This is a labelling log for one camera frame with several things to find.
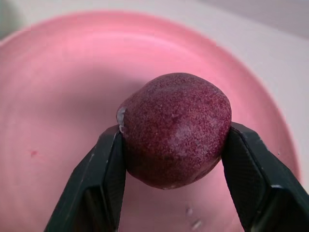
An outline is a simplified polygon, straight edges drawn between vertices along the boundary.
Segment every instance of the plum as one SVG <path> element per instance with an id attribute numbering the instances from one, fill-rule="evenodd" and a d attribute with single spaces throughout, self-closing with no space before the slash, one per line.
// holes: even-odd
<path id="1" fill-rule="evenodd" d="M 159 76 L 117 111 L 127 171 L 158 189 L 191 184 L 221 159 L 231 125 L 227 96 L 188 73 Z"/>

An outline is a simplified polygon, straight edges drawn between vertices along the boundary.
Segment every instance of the dark red plum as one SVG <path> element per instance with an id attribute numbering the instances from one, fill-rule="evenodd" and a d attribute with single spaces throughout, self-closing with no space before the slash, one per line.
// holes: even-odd
<path id="1" fill-rule="evenodd" d="M 155 78 L 117 111 L 127 171 L 145 184 L 175 189 L 209 173 L 231 125 L 227 96 L 188 74 Z"/>

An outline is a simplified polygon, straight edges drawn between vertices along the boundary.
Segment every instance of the white table surface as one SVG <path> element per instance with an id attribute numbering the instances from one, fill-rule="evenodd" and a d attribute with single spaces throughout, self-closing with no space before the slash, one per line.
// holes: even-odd
<path id="1" fill-rule="evenodd" d="M 195 0 L 0 0 L 1 6 L 0 35 L 56 15 L 94 9 L 147 12 L 207 35 L 242 61 L 281 108 L 309 192 L 309 40 Z"/>

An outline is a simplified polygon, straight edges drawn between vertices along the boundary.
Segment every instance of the plum skin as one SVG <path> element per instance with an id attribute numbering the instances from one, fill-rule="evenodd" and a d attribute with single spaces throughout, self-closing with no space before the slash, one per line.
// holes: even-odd
<path id="1" fill-rule="evenodd" d="M 201 179 L 221 159 L 231 115 L 227 96 L 200 77 L 153 79 L 117 111 L 127 171 L 158 189 Z"/>

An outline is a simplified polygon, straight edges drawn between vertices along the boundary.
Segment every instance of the pink plate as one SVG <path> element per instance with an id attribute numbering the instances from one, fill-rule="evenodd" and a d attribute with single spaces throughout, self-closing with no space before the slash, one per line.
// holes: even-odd
<path id="1" fill-rule="evenodd" d="M 152 16 L 75 14 L 0 43 L 0 231 L 43 231 L 73 168 L 116 124 L 119 104 L 172 72 L 218 86 L 231 101 L 233 121 L 256 130 L 300 177 L 276 105 L 215 43 Z M 242 231 L 221 163 L 198 182 L 169 191 L 127 177 L 119 232 L 187 232 L 197 220 L 196 231 Z"/>

